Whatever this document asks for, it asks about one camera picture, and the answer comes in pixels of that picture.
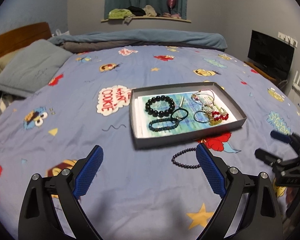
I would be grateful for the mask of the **small silver ring bangle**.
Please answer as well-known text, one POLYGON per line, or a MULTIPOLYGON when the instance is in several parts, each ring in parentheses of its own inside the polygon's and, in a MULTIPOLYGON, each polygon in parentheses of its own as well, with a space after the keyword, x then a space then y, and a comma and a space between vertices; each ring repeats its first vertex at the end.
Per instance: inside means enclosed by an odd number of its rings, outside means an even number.
POLYGON ((207 113, 205 111, 201 111, 201 110, 196 111, 193 114, 193 119, 194 119, 194 121, 201 123, 201 124, 206 124, 206 123, 209 123, 209 121, 210 121, 207 113))

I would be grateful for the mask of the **round pearl hair clip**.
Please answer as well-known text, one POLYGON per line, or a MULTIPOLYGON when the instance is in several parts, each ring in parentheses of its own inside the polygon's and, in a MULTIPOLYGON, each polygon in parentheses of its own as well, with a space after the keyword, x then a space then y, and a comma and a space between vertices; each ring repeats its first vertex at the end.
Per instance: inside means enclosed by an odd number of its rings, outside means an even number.
POLYGON ((211 112, 214 111, 214 107, 215 107, 215 105, 214 105, 213 102, 205 102, 205 103, 202 104, 201 110, 204 111, 204 112, 211 113, 211 112))

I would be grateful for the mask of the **pearl bar hair clip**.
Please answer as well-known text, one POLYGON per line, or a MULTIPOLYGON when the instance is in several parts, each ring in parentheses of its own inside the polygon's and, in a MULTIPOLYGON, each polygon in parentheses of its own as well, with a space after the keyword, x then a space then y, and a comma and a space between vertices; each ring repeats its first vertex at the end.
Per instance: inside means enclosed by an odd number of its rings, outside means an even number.
POLYGON ((179 104, 178 109, 183 109, 184 99, 185 99, 185 97, 183 96, 183 97, 181 98, 181 101, 180 101, 180 104, 179 104))

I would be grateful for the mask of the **black flat television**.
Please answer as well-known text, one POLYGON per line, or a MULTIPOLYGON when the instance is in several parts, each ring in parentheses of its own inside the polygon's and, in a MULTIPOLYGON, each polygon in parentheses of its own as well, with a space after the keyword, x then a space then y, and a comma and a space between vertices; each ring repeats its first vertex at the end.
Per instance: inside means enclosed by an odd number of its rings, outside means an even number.
POLYGON ((259 64, 268 75, 286 80, 293 56, 292 46, 259 31, 251 31, 248 58, 259 64))

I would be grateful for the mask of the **blue green printed paper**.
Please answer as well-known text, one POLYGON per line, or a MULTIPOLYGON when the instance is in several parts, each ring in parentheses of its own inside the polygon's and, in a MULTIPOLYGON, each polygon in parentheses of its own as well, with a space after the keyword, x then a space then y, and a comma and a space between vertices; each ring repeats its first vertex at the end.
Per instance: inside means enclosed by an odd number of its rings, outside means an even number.
POLYGON ((190 133, 237 121, 233 111, 212 89, 138 96, 134 110, 136 134, 143 139, 190 133), (178 109, 183 96, 183 109, 178 109), (193 114, 205 102, 213 102, 215 107, 213 112, 206 112, 209 123, 201 124, 194 121, 193 114))

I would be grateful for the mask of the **grey blue pillow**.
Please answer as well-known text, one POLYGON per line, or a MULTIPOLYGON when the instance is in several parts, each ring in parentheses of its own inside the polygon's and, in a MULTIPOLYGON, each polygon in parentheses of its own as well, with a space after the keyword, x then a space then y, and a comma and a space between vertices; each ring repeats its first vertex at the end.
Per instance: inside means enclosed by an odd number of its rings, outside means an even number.
POLYGON ((22 98, 46 86, 72 53, 47 40, 18 52, 0 73, 0 91, 22 98))

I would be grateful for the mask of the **grey folded blanket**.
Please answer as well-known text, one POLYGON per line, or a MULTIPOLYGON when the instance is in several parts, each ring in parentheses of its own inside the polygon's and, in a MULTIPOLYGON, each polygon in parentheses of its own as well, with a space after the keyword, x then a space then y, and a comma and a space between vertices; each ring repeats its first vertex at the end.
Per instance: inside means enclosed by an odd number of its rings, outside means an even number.
POLYGON ((124 46, 139 46, 145 45, 143 41, 121 40, 121 41, 104 41, 104 42, 64 42, 61 48, 71 53, 83 53, 90 51, 99 51, 104 49, 119 48, 124 46))

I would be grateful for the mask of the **blue folded blanket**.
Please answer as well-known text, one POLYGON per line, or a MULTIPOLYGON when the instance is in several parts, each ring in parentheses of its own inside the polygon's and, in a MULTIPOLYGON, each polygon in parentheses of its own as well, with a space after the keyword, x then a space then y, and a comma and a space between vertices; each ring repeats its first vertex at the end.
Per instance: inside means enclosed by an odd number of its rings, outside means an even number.
POLYGON ((59 35, 49 38, 49 42, 58 46, 65 42, 97 43, 110 41, 141 41, 160 43, 182 43, 192 47, 207 47, 226 50, 228 45, 221 34, 181 31, 172 29, 132 29, 113 32, 93 32, 82 35, 59 35))

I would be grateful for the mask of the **pink cloth on sill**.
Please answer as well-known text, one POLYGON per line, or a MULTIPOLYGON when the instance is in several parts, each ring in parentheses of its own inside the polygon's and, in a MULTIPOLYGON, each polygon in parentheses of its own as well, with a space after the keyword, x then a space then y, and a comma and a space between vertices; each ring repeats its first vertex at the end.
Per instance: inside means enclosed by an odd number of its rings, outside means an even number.
POLYGON ((168 12, 163 13, 162 16, 165 18, 181 19, 181 16, 179 14, 170 14, 168 12))

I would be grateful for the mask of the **wooden window sill shelf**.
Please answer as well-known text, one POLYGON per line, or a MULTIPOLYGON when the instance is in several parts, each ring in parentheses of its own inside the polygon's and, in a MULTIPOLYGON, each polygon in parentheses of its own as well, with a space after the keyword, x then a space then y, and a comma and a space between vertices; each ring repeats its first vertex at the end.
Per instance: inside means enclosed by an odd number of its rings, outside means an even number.
MULTIPOLYGON (((129 17, 131 22, 132 20, 161 20, 161 21, 174 21, 174 22, 183 22, 183 23, 192 23, 191 20, 185 20, 182 18, 171 18, 171 17, 146 17, 146 16, 134 16, 134 17, 129 17)), ((115 21, 123 21, 125 22, 125 19, 102 19, 101 23, 106 23, 106 22, 115 22, 115 21)))

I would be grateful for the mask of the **green cloth on sill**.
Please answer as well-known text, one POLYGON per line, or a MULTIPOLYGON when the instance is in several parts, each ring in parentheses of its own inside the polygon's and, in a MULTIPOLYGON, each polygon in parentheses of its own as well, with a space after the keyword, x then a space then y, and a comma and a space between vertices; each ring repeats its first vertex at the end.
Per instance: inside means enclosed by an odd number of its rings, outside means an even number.
POLYGON ((108 14, 108 20, 123 20, 129 24, 135 15, 128 9, 113 9, 108 14))

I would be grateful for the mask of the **pink balloon on stick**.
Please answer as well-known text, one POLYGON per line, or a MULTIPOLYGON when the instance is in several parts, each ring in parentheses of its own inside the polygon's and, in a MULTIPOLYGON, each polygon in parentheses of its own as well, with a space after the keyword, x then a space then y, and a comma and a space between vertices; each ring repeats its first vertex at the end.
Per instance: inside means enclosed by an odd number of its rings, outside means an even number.
POLYGON ((175 7, 176 3, 177 0, 167 0, 167 6, 170 14, 172 13, 172 10, 175 7))

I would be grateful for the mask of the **beige cloth on sill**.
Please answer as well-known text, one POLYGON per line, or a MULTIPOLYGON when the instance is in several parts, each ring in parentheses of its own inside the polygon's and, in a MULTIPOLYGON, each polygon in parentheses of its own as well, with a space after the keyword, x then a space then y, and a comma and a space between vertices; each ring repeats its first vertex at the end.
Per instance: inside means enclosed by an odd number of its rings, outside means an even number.
POLYGON ((146 17, 156 17, 157 16, 157 12, 155 11, 155 9, 151 6, 151 5, 146 5, 143 10, 145 11, 145 16, 146 17))

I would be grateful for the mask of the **black cloth on sill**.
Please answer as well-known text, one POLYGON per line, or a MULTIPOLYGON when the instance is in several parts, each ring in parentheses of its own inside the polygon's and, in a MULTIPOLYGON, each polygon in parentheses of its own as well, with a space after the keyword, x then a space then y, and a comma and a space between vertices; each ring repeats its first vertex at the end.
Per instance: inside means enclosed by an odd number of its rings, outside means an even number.
POLYGON ((136 17, 143 17, 146 15, 146 12, 142 8, 139 8, 139 7, 130 6, 127 9, 136 17))

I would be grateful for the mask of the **white wall socket strip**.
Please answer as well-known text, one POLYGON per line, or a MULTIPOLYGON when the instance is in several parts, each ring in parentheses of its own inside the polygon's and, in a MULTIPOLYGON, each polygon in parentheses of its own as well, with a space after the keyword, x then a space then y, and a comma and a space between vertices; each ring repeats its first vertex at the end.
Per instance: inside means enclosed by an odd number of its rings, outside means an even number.
POLYGON ((281 32, 278 32, 278 35, 277 35, 278 39, 285 42, 286 44, 289 44, 290 46, 294 47, 294 48, 297 48, 298 47, 298 42, 296 39, 286 35, 286 34, 283 34, 281 32))

